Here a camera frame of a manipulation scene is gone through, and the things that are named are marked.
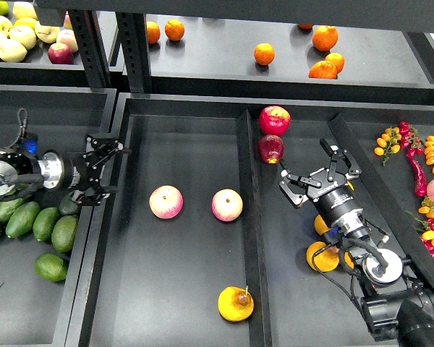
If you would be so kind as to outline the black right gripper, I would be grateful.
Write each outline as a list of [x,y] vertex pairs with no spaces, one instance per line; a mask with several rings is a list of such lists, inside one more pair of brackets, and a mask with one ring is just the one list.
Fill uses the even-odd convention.
[[[342,227],[345,223],[354,225],[363,207],[357,201],[348,180],[358,178],[362,169],[348,150],[329,145],[325,138],[320,139],[320,146],[330,158],[328,169],[318,169],[309,177],[298,176],[281,159],[279,189],[294,208],[301,208],[307,201],[312,201],[329,228]],[[340,160],[345,163],[347,172],[337,171]]]

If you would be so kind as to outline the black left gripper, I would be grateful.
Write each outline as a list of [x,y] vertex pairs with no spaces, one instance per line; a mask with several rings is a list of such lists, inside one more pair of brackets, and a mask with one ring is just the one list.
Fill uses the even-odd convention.
[[101,168],[116,154],[131,150],[117,138],[86,135],[87,151],[61,157],[62,173],[59,187],[73,190],[71,201],[79,206],[98,206],[115,195],[115,186],[101,186]]

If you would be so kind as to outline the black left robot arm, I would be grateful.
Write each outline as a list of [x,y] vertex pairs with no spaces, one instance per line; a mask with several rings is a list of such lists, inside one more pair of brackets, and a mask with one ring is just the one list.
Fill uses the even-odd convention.
[[79,206],[96,206],[115,192],[102,186],[105,165],[117,154],[129,153],[118,139],[85,136],[87,150],[60,154],[48,150],[36,155],[38,138],[27,131],[28,113],[19,108],[19,130],[13,142],[0,147],[0,202],[29,197],[39,189],[66,189]]

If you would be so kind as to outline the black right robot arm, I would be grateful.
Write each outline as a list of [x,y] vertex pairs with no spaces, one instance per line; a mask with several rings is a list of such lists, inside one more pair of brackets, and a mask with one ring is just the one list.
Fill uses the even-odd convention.
[[324,278],[331,263],[349,275],[345,293],[375,341],[434,346],[434,290],[410,274],[412,261],[387,249],[388,233],[364,217],[350,184],[362,173],[353,156],[325,139],[320,145],[329,164],[308,176],[279,163],[284,196],[295,208],[311,202],[327,227],[323,243],[308,248],[307,262]]

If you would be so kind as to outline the yellow pear under arm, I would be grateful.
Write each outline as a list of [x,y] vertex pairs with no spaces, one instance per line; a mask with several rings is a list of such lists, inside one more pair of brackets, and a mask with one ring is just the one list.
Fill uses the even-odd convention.
[[307,264],[313,270],[319,270],[324,273],[335,270],[339,265],[338,254],[331,251],[330,249],[326,249],[318,254],[315,258],[312,258],[314,253],[321,250],[325,246],[325,242],[317,241],[311,244],[306,251]]

